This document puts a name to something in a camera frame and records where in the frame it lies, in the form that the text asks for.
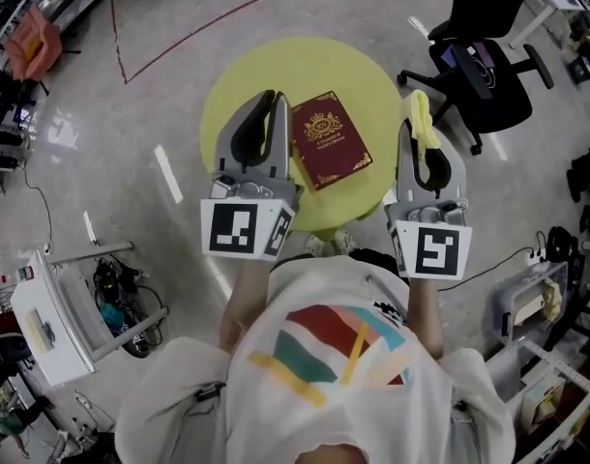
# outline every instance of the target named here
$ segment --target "sneaker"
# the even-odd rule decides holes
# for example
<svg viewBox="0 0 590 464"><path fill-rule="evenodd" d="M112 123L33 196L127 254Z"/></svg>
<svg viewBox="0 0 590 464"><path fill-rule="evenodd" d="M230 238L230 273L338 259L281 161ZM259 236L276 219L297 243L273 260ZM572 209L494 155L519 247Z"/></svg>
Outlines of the sneaker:
<svg viewBox="0 0 590 464"><path fill-rule="evenodd" d="M332 239L332 245L336 249L336 252L343 256L348 256L355 249L360 248L355 240L351 237L351 234L343 229L336 231L336 234L334 234Z"/></svg>
<svg viewBox="0 0 590 464"><path fill-rule="evenodd" d="M324 247L325 247L325 243L323 241L321 241L316 236L310 235L308 237L308 240L306 241L306 246L304 247L304 253L311 254L315 258L322 258Z"/></svg>

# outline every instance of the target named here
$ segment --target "red book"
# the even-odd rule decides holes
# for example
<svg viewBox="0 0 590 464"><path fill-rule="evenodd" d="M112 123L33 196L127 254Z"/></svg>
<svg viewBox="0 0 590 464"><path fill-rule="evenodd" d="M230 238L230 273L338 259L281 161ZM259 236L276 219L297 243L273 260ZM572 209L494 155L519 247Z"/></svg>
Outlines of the red book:
<svg viewBox="0 0 590 464"><path fill-rule="evenodd" d="M315 189L326 188L372 163L333 91L294 106L292 112L295 160L303 165Z"/></svg>

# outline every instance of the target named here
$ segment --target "yellow cloth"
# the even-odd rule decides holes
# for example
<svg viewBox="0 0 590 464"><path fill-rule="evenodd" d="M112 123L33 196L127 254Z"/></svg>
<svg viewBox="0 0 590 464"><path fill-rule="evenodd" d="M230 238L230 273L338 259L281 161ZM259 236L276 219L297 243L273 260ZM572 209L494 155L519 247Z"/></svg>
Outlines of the yellow cloth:
<svg viewBox="0 0 590 464"><path fill-rule="evenodd" d="M372 157L366 168L321 190L310 190L297 164L290 175L304 187L291 230L319 234L374 208L396 183L401 99L393 80L348 44L320 38L285 38L253 49L221 75L200 121L200 154L215 170L218 134L233 113L265 89L282 91L291 106L334 91Z"/></svg>
<svg viewBox="0 0 590 464"><path fill-rule="evenodd" d="M426 150L437 150L441 143L432 128L428 96L416 89L404 99L404 114L411 122L411 137L418 141L418 159L423 160Z"/></svg>
<svg viewBox="0 0 590 464"><path fill-rule="evenodd" d="M546 324L549 324L553 323L561 314L563 298L559 284L550 278L545 279L543 289L543 297L545 298L543 315L545 316Z"/></svg>

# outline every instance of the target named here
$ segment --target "gray floor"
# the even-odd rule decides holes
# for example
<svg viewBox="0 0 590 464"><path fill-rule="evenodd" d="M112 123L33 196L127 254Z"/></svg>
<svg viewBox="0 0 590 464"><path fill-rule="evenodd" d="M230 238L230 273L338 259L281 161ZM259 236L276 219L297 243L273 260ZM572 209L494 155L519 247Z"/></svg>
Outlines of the gray floor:
<svg viewBox="0 0 590 464"><path fill-rule="evenodd" d="M170 44L216 16L249 0L116 0L121 60L128 77ZM237 264L206 260L200 252L198 201L208 176L198 150L198 123L207 94L223 69L266 41L285 36L324 36L354 45L390 76L401 69L435 74L428 41L409 22L427 29L450 13L452 0L262 0L177 47L125 85L117 66L110 8L101 3L80 25L74 47L48 76L51 94L40 102L28 160L32 184L45 193L52 212L55 252L89 246L83 213L103 243L131 240L125 258L141 267L170 307L167 337L191 335L207 341L217 326ZM503 45L532 15L521 9ZM577 231L580 207L568 193L565 170L590 146L590 83L575 87L563 54L543 29L528 40L537 47L555 81L548 91L535 72L522 78L533 103L532 117L485 138L481 156L457 113L440 128L463 154L468 173L469 223L474 237L467 276L496 264L551 225ZM522 50L507 49L515 60ZM401 92L410 91L409 86ZM433 107L442 98L430 91ZM154 149L162 145L183 193L175 204ZM40 196L27 189L21 173L0 198L0 266L22 263L26 252L47 240ZM380 212L348 226L362 246L391 252ZM287 252L305 236L295 235ZM496 271L442 294L445 335L451 346L482 348L481 316L488 290L524 266L521 255ZM59 417L86 415L75 404L78 387L115 416L125 390L151 361L122 352L104 360L99 372L77 384L50 391Z"/></svg>

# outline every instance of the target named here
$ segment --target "red tape line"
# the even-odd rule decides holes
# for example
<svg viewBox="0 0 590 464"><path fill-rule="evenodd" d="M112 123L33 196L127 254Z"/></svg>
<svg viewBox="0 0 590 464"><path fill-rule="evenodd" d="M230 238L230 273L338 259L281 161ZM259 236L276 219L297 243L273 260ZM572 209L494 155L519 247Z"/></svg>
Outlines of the red tape line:
<svg viewBox="0 0 590 464"><path fill-rule="evenodd" d="M167 53L171 52L172 50L174 50L177 46L179 46L180 44L183 44L184 42L186 42L187 40L189 40L191 37L197 35L198 33L200 33L201 31L207 29L210 26L213 26L214 24L216 24L217 22L220 22L222 19L229 17L230 15L233 15L239 11L242 11L245 7L249 7L250 5L255 4L256 2L259 2L261 0L250 0L250 2L246 2L243 5L240 5L239 7L235 7L234 9L228 11L225 14L220 15L219 17L215 18L214 20L207 22L206 24L200 26L199 28L197 28L196 30L190 32L187 36L185 36L184 38L182 38L181 40L179 40L177 43L172 44L171 46L169 46L166 50L164 50L162 53L160 53L160 55L158 55L156 58L154 58L153 60L151 60L147 65L143 66L138 72L136 72L134 75L132 75L132 77L130 77L130 79L127 78L127 75L125 73L125 68L123 67L123 61L121 60L121 50L119 49L119 44L118 44L118 40L119 40L119 34L117 31L117 22L116 22L116 16L115 16L115 12L114 12L114 0L110 0L110 9L111 9L111 14L112 14L112 31L114 32L114 42L116 43L116 53L117 53L117 61L119 63L119 69L121 70L121 75L123 76L123 80L125 82L125 84L130 84L134 79L136 79L139 75L141 75L142 73L144 73L147 69L149 69L152 65L154 65L156 62L158 62L160 59L163 58L164 55L166 55Z"/></svg>

